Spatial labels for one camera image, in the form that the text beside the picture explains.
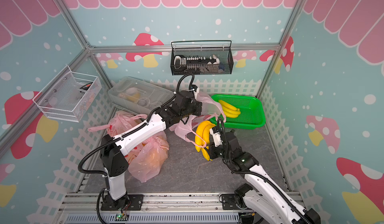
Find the pink plastic bag back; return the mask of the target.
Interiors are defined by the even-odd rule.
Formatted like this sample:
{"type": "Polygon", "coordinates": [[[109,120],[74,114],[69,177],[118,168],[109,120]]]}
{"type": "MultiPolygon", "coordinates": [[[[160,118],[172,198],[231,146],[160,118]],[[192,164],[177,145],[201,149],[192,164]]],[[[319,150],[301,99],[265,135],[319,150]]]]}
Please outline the pink plastic bag back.
{"type": "Polygon", "coordinates": [[[222,115],[222,119],[226,122],[226,115],[224,114],[222,106],[218,102],[214,101],[207,93],[200,91],[197,94],[197,101],[202,103],[201,114],[190,115],[188,120],[183,118],[185,124],[180,121],[170,127],[170,131],[174,131],[178,137],[182,138],[186,142],[193,143],[195,146],[198,145],[193,140],[188,139],[187,134],[190,132],[196,134],[193,129],[201,122],[210,120],[213,117],[217,120],[220,115],[222,115]]]}

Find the pink plastic bag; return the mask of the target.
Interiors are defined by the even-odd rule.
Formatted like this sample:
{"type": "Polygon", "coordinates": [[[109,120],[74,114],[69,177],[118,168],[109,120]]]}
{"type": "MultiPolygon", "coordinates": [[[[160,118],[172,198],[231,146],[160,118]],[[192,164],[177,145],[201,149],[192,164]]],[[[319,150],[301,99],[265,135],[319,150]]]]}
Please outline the pink plastic bag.
{"type": "Polygon", "coordinates": [[[141,183],[160,173],[168,158],[169,144],[165,132],[159,132],[131,150],[125,159],[129,164],[129,173],[141,183]]]}
{"type": "Polygon", "coordinates": [[[135,126],[139,125],[141,119],[147,118],[146,114],[133,115],[131,113],[119,110],[115,113],[114,117],[106,125],[100,125],[88,128],[89,132],[97,132],[106,130],[110,137],[120,135],[135,126]]]}
{"type": "Polygon", "coordinates": [[[193,143],[195,146],[198,145],[193,140],[188,139],[187,134],[190,132],[196,134],[193,129],[201,122],[210,120],[213,117],[217,120],[220,115],[222,115],[222,119],[226,122],[226,115],[224,114],[222,106],[218,102],[214,101],[207,93],[200,91],[197,94],[197,101],[202,103],[201,114],[190,115],[188,120],[183,118],[185,124],[180,121],[170,127],[170,131],[174,131],[178,137],[182,138],[186,142],[193,143]]]}

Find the yellow banana bunch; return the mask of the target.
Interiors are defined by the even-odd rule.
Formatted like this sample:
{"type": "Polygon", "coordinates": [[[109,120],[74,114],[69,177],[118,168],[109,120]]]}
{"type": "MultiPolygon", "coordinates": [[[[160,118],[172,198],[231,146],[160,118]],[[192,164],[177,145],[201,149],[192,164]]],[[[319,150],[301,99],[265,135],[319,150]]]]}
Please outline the yellow banana bunch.
{"type": "Polygon", "coordinates": [[[203,121],[196,129],[196,135],[195,135],[195,148],[197,152],[202,152],[203,157],[210,161],[211,158],[208,154],[208,149],[210,145],[210,130],[215,125],[212,124],[210,121],[203,121]]]}
{"type": "Polygon", "coordinates": [[[241,114],[241,111],[238,108],[234,107],[231,104],[228,104],[225,101],[219,100],[219,104],[222,106],[224,114],[228,118],[237,118],[241,114]]]}

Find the pink plastic bag front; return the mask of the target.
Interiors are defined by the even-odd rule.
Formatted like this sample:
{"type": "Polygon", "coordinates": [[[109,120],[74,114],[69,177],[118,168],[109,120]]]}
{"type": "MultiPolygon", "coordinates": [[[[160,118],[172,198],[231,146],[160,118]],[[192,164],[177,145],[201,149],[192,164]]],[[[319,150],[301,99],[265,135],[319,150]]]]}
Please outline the pink plastic bag front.
{"type": "Polygon", "coordinates": [[[114,117],[106,125],[100,125],[88,128],[89,132],[97,132],[106,130],[110,137],[120,135],[135,126],[139,125],[141,119],[147,118],[146,114],[133,115],[131,113],[119,110],[115,113],[114,117]]]}

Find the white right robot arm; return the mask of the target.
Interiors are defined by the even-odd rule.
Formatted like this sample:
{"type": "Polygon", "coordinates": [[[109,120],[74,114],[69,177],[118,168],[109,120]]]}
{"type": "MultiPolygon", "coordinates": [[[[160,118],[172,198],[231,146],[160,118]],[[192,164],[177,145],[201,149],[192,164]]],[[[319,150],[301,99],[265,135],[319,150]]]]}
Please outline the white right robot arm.
{"type": "Polygon", "coordinates": [[[259,161],[240,147],[234,130],[226,131],[222,118],[211,130],[213,143],[208,154],[221,158],[231,173],[247,183],[235,190],[240,209],[251,209],[270,224],[319,224],[320,215],[307,210],[284,192],[267,174],[259,161]]]}

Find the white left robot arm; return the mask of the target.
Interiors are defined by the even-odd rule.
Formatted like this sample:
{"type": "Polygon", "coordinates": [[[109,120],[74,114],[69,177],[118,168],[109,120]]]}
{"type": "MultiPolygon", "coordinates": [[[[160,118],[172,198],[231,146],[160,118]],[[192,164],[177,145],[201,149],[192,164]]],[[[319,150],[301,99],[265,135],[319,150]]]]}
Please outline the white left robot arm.
{"type": "Polygon", "coordinates": [[[202,112],[202,103],[197,100],[200,89],[191,80],[187,90],[176,91],[171,99],[153,109],[147,118],[132,129],[108,139],[105,144],[95,148],[79,162],[78,171],[82,174],[100,174],[106,182],[97,198],[96,210],[99,221],[105,220],[101,216],[101,209],[124,212],[132,201],[125,187],[125,172],[129,164],[125,156],[153,135],[169,129],[175,124],[186,124],[193,116],[202,112]],[[100,153],[104,170],[86,170],[83,165],[94,154],[100,153]]]}

